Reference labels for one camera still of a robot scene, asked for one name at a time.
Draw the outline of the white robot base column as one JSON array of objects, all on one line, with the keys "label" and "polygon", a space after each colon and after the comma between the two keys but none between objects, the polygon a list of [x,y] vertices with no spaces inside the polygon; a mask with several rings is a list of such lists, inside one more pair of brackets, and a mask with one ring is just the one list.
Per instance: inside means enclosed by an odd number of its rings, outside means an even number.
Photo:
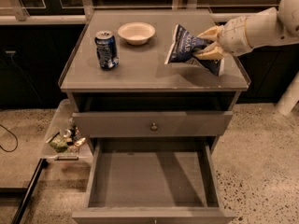
[{"label": "white robot base column", "polygon": [[276,109],[284,116],[288,115],[299,102],[299,72],[292,80],[287,90],[279,99]]}]

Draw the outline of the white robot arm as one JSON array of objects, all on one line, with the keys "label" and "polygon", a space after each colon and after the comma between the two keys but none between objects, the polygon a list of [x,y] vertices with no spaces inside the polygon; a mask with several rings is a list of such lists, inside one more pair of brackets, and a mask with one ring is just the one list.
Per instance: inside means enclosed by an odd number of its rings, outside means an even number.
[{"label": "white robot arm", "polygon": [[240,56],[266,46],[299,43],[299,0],[281,0],[278,8],[270,7],[251,16],[230,19],[199,35],[211,41],[193,55],[199,60],[219,60],[230,54]]}]

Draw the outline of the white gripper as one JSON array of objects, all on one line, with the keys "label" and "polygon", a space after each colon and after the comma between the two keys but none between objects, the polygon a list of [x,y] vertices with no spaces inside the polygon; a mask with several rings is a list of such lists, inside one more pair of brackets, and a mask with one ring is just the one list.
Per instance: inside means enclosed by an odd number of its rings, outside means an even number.
[{"label": "white gripper", "polygon": [[206,48],[197,50],[193,56],[199,60],[220,60],[224,57],[225,52],[234,56],[240,56],[252,51],[246,36],[245,16],[231,19],[223,25],[215,25],[198,37],[213,41]]}]

